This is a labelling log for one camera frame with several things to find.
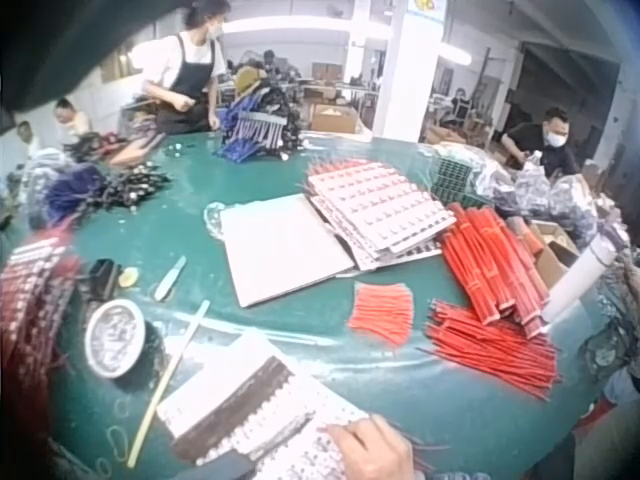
black apron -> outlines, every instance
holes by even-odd
[[[211,42],[211,63],[188,63],[185,61],[184,43],[180,35],[176,35],[182,51],[182,64],[170,91],[192,98],[196,103],[186,112],[179,112],[167,102],[158,107],[156,119],[158,132],[167,135],[181,133],[207,132],[209,126],[209,105],[207,96],[202,92],[211,79],[213,66],[216,63],[216,49]]]

face mask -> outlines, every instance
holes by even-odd
[[[222,33],[222,25],[218,24],[215,27],[209,27],[209,38],[215,40]]]
[[[562,147],[565,143],[567,143],[567,137],[564,135],[558,135],[557,133],[549,132],[547,133],[547,142],[553,148]]]

white board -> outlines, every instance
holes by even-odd
[[[304,195],[223,210],[222,232],[240,306],[326,280],[354,267]]]

green table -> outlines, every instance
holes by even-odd
[[[88,261],[110,257],[140,269],[135,289],[123,296],[144,311],[151,330],[142,361],[118,382],[95,376],[82,351],[82,315],[61,332],[61,349],[70,367],[54,377],[54,438],[90,468],[106,459],[117,479],[170,478],[187,467],[172,455],[170,437],[155,421],[135,470],[117,461],[107,429],[120,426],[133,443],[140,420],[162,370],[163,353],[179,343],[188,315],[204,299],[211,301],[201,328],[174,376],[170,391],[193,375],[215,349],[228,345],[250,327],[264,331],[286,354],[302,362],[328,387],[364,410],[379,412],[423,441],[450,448],[428,461],[440,470],[484,471],[498,480],[514,480],[543,457],[569,431],[597,395],[577,354],[582,342],[603,326],[590,308],[576,303],[553,328],[562,349],[565,382],[542,403],[472,370],[416,351],[427,340],[421,330],[432,299],[464,304],[442,258],[391,267],[357,279],[332,279],[252,308],[238,306],[224,245],[204,227],[203,208],[210,202],[235,204],[264,200],[301,190],[309,162],[318,159],[369,158],[395,165],[413,179],[424,178],[428,160],[421,146],[374,140],[359,143],[328,135],[308,137],[309,148],[287,162],[261,159],[236,165],[211,154],[215,139],[204,135],[175,137],[181,157],[158,149],[153,161],[173,178],[172,188],[142,205],[137,214],[102,212],[76,233],[78,252]],[[151,291],[181,255],[188,264],[173,296],[163,304]],[[357,336],[346,326],[355,281],[406,283],[414,294],[414,332],[409,344],[392,351]]]

black shirt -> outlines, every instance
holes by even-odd
[[[533,153],[536,150],[542,152],[540,164],[544,166],[544,173],[547,178],[551,177],[557,169],[560,169],[564,175],[575,175],[580,173],[573,152],[567,145],[560,148],[553,148],[544,143],[544,132],[542,125],[534,123],[523,123],[513,130],[507,132],[509,138],[513,140],[516,146],[523,152]],[[520,162],[511,159],[508,166],[522,168]]]

